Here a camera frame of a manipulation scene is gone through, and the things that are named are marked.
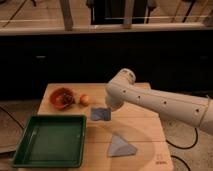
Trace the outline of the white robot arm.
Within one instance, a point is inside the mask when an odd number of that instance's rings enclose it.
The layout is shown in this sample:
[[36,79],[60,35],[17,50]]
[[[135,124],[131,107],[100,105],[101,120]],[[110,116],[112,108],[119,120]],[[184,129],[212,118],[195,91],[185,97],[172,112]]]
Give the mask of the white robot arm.
[[105,103],[112,111],[125,102],[168,115],[213,135],[213,99],[135,86],[136,76],[121,69],[106,85]]

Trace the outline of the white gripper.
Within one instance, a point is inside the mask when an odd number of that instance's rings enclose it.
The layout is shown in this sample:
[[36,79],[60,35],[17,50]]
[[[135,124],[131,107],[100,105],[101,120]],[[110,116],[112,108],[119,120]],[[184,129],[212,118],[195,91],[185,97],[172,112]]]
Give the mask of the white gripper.
[[124,102],[119,99],[116,99],[110,95],[107,95],[105,97],[105,104],[112,111],[116,111],[123,106]]

